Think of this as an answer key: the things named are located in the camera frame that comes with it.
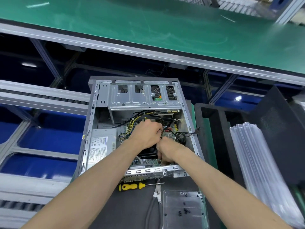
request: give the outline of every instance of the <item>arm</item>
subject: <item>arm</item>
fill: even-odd
[[[157,149],[159,159],[185,169],[228,229],[291,229],[255,196],[183,145],[164,137]]]
[[[79,176],[22,229],[85,229],[99,214],[126,170],[143,149],[159,142],[162,124],[140,122],[129,139]]]

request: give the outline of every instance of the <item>person's left arm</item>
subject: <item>person's left arm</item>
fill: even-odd
[[[87,170],[44,206],[22,229],[85,229],[106,204],[143,149],[158,143],[162,124],[140,122],[129,139]]]

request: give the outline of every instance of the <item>gray work surface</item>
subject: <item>gray work surface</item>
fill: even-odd
[[[162,178],[161,196],[164,190],[197,191],[198,186],[190,177]],[[143,181],[145,184],[156,183],[156,180]],[[119,192],[116,188],[108,202],[93,221],[89,229],[143,229],[148,205],[155,192],[155,186],[147,186],[141,190]],[[159,229],[159,211],[157,204],[149,221],[149,229]]]

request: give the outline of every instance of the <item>screwdriver handle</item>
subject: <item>screwdriver handle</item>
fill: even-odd
[[[133,183],[133,184],[120,184],[119,185],[119,191],[127,191],[127,190],[136,190],[136,189],[142,189],[145,187],[145,184],[140,182],[139,184]]]

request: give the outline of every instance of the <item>person's left hand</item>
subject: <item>person's left hand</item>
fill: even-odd
[[[161,123],[152,122],[150,119],[147,119],[141,121],[135,127],[128,140],[139,145],[142,151],[160,141],[162,130],[163,128]]]

